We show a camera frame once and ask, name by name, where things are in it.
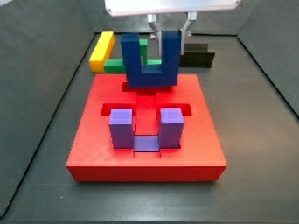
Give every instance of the yellow block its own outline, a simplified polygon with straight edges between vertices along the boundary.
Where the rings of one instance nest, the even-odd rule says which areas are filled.
[[[106,60],[110,57],[115,45],[115,36],[112,31],[103,31],[98,39],[98,44],[91,54],[88,63],[92,73],[104,73]]]

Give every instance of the green block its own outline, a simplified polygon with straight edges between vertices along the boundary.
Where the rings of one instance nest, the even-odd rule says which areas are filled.
[[[139,39],[140,54],[143,57],[143,65],[147,63],[147,39]]]
[[[126,72],[124,62],[122,59],[107,59],[104,64],[106,74],[123,74]]]
[[[143,57],[144,65],[159,65],[162,61],[159,59],[147,59],[147,39],[139,40],[140,54]],[[126,66],[122,59],[107,59],[104,64],[106,74],[124,74]]]
[[[160,65],[162,61],[159,59],[150,59],[147,61],[147,65]]]

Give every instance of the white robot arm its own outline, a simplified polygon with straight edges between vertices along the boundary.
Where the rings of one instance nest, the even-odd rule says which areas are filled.
[[[156,27],[156,14],[188,12],[187,21],[182,31],[182,54],[184,52],[184,40],[190,35],[192,23],[196,21],[198,11],[234,10],[240,0],[106,0],[107,12],[112,17],[147,15],[148,24],[154,30],[151,38],[159,43],[159,55],[162,55],[162,30]]]

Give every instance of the blue block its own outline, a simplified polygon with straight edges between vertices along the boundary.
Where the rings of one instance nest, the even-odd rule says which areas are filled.
[[[115,149],[134,148],[134,111],[131,108],[112,108],[110,114],[110,134]]]
[[[179,149],[183,134],[183,112],[180,108],[162,108],[159,127],[159,147]]]
[[[158,136],[135,136],[135,151],[159,151]]]
[[[162,41],[162,65],[142,65],[138,33],[122,35],[126,77],[131,88],[156,88],[178,85],[182,34],[178,31],[164,31]]]

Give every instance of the red block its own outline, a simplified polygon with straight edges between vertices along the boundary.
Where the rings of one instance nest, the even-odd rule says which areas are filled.
[[[196,75],[179,75],[172,89],[124,88],[124,75],[99,74],[91,88],[67,167],[78,181],[212,181],[227,161]],[[159,108],[180,107],[184,115],[182,148],[134,152],[112,148],[111,108],[132,108],[135,133],[156,132]]]

